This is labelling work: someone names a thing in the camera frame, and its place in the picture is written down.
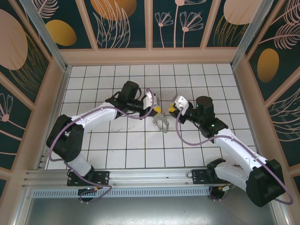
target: purple cable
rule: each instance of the purple cable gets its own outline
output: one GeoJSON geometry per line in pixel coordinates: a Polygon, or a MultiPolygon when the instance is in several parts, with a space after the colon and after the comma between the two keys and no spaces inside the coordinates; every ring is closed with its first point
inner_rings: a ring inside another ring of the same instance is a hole
{"type": "Polygon", "coordinates": [[[181,115],[183,111],[183,108],[181,108],[177,118],[176,118],[176,124],[175,124],[175,127],[176,127],[176,132],[177,132],[177,135],[178,137],[182,140],[182,142],[184,142],[185,144],[188,144],[190,146],[198,146],[198,145],[202,145],[206,142],[209,142],[213,139],[216,139],[216,138],[228,138],[228,139],[231,139],[232,141],[236,142],[237,144],[239,144],[243,149],[245,149],[250,155],[251,157],[255,158],[257,162],[259,162],[271,175],[272,177],[274,177],[274,179],[281,185],[281,187],[286,191],[286,193],[289,195],[289,198],[290,198],[290,201],[289,202],[284,202],[280,199],[275,199],[275,201],[279,202],[279,203],[282,203],[282,204],[285,204],[285,205],[292,205],[294,203],[294,199],[292,197],[292,194],[291,192],[287,189],[287,187],[284,185],[284,183],[275,175],[275,173],[272,172],[272,170],[270,170],[260,159],[256,158],[256,156],[247,148],[247,146],[245,146],[242,142],[234,139],[233,137],[231,136],[227,136],[227,135],[217,135],[217,136],[213,136],[203,142],[200,142],[200,143],[189,143],[187,142],[186,140],[184,140],[181,136],[181,134],[179,133],[179,130],[178,130],[178,124],[179,124],[179,117],[181,115]]]}
{"type": "MultiPolygon", "coordinates": [[[[131,118],[131,119],[134,119],[134,120],[142,120],[142,119],[146,118],[147,116],[149,116],[150,113],[152,112],[153,108],[154,108],[154,94],[153,94],[153,92],[152,92],[150,89],[148,89],[148,88],[146,88],[146,91],[150,92],[150,94],[151,94],[151,97],[152,97],[152,105],[151,105],[149,111],[148,111],[144,116],[142,116],[142,117],[130,116],[130,115],[124,113],[122,110],[117,109],[117,108],[112,107],[112,106],[104,106],[104,107],[100,107],[100,108],[94,109],[94,110],[90,111],[89,113],[83,115],[82,117],[79,117],[79,118],[77,118],[76,120],[70,122],[69,124],[67,124],[67,125],[66,125],[66,126],[58,133],[58,135],[56,136],[56,138],[54,139],[54,141],[53,141],[53,143],[52,143],[52,145],[51,145],[51,147],[50,147],[50,151],[49,151],[49,160],[52,161],[52,162],[64,161],[63,159],[53,159],[52,156],[51,156],[51,155],[52,155],[53,148],[54,148],[56,142],[58,141],[59,137],[60,137],[60,136],[61,136],[61,135],[62,135],[62,134],[70,127],[70,126],[72,126],[73,124],[75,124],[75,123],[78,122],[79,120],[82,120],[82,119],[84,119],[85,117],[87,117],[87,116],[89,116],[89,115],[91,115],[91,114],[93,114],[93,113],[95,113],[95,112],[98,112],[98,111],[103,110],[103,109],[114,109],[114,110],[118,111],[119,113],[121,113],[121,114],[127,116],[128,118],[131,118]]],[[[105,188],[109,188],[109,189],[108,189],[107,191],[105,191],[101,196],[99,196],[99,197],[97,197],[97,198],[93,198],[91,201],[87,202],[87,204],[88,204],[88,203],[93,203],[93,202],[99,200],[100,198],[102,198],[104,195],[106,195],[106,194],[112,189],[112,186],[110,186],[110,185],[97,184],[97,183],[93,183],[93,182],[90,182],[90,181],[86,180],[86,179],[83,178],[81,175],[79,175],[79,174],[78,174],[78,173],[77,173],[77,172],[76,172],[76,171],[75,171],[75,170],[74,170],[67,162],[64,161],[64,164],[65,164],[68,168],[70,168],[70,169],[71,169],[71,170],[72,170],[72,171],[73,171],[80,179],[82,179],[82,180],[85,181],[86,183],[89,183],[89,184],[91,184],[91,185],[93,185],[93,186],[96,186],[96,187],[105,187],[105,188]]],[[[82,193],[82,194],[79,196],[79,199],[81,200],[81,196],[82,196],[83,194],[88,193],[88,192],[91,192],[91,191],[92,191],[92,190],[89,190],[89,191],[86,191],[86,192],[82,193]]]]}

